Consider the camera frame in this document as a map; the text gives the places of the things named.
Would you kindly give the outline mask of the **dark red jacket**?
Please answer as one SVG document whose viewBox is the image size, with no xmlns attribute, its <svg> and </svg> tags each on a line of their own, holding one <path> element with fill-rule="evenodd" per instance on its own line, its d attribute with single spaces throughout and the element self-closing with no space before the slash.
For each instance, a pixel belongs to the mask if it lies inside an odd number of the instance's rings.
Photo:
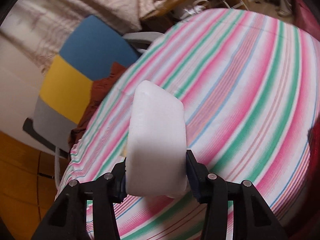
<svg viewBox="0 0 320 240">
<path fill-rule="evenodd" d="M 112 87 L 116 84 L 118 79 L 125 73 L 126 70 L 127 68 L 117 62 L 114 62 L 108 77 L 96 80 L 92 83 L 89 103 L 77 127 L 72 129 L 69 134 L 68 145 L 70 149 L 72 149 L 72 147 L 83 137 L 96 110 L 99 108 L 104 98 L 108 95 Z"/>
</svg>

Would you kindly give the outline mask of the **grey yellow blue chair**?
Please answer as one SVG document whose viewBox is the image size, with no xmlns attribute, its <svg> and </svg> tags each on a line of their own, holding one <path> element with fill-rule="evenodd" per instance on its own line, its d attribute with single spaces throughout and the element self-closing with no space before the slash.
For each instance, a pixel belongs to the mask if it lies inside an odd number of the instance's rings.
<svg viewBox="0 0 320 240">
<path fill-rule="evenodd" d="M 89 104 L 93 83 L 110 77 L 114 63 L 134 64 L 160 36 L 154 31 L 120 35 L 95 16 L 85 18 L 54 57 L 23 130 L 67 158 L 69 134 Z"/>
</svg>

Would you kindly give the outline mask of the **red cloth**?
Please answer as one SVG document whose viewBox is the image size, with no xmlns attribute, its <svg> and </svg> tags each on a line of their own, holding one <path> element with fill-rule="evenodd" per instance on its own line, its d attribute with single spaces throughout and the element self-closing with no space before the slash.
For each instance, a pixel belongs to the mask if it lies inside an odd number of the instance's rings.
<svg viewBox="0 0 320 240">
<path fill-rule="evenodd" d="M 295 16 L 294 25 L 319 41 L 319 23 L 303 0 L 295 0 L 293 12 Z"/>
</svg>

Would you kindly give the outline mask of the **orange wooden wardrobe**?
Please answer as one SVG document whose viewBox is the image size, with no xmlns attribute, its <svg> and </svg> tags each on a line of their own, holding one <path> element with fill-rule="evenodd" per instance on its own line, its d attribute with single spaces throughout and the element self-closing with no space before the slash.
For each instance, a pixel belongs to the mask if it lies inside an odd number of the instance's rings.
<svg viewBox="0 0 320 240">
<path fill-rule="evenodd" d="M 54 156 L 1 133 L 1 219 L 15 239 L 31 239 L 54 202 Z"/>
</svg>

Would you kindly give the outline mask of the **pink patterned curtain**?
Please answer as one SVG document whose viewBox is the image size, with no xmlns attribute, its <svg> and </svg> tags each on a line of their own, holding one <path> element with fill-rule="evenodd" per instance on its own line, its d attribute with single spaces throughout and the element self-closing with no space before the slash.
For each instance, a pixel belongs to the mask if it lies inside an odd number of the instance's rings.
<svg viewBox="0 0 320 240">
<path fill-rule="evenodd" d="M 121 34 L 140 31 L 140 21 L 166 0 L 18 0 L 1 25 L 1 37 L 42 74 L 80 22 L 94 15 Z"/>
</svg>

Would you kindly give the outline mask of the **white sponge block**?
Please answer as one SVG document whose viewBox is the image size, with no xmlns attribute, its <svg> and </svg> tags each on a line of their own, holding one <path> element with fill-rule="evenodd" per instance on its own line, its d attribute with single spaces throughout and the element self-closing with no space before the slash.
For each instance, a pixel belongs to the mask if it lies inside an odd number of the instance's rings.
<svg viewBox="0 0 320 240">
<path fill-rule="evenodd" d="M 150 81 L 134 93 L 126 146 L 126 192 L 172 196 L 187 188 L 183 103 Z"/>
</svg>

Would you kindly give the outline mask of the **wooden side table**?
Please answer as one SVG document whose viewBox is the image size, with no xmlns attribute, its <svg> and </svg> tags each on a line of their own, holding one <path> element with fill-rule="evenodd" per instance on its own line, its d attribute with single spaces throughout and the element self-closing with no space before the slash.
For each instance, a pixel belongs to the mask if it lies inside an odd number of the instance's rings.
<svg viewBox="0 0 320 240">
<path fill-rule="evenodd" d="M 152 18 L 162 17 L 172 10 L 174 10 L 178 5 L 186 2 L 187 0 L 165 0 L 159 7 L 154 11 L 148 13 L 143 18 L 140 19 L 141 22 L 146 22 Z"/>
</svg>

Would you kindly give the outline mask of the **striped pink green tablecloth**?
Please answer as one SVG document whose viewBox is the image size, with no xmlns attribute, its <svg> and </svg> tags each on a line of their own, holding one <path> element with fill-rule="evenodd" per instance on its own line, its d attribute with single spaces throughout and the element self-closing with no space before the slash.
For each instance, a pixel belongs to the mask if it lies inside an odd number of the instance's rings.
<svg viewBox="0 0 320 240">
<path fill-rule="evenodd" d="M 118 80 L 71 151 L 60 187 L 121 161 L 133 94 L 151 81 L 182 101 L 187 145 L 227 181 L 250 180 L 281 224 L 306 192 L 319 116 L 319 42 L 276 18 L 210 9 L 172 27 Z"/>
</svg>

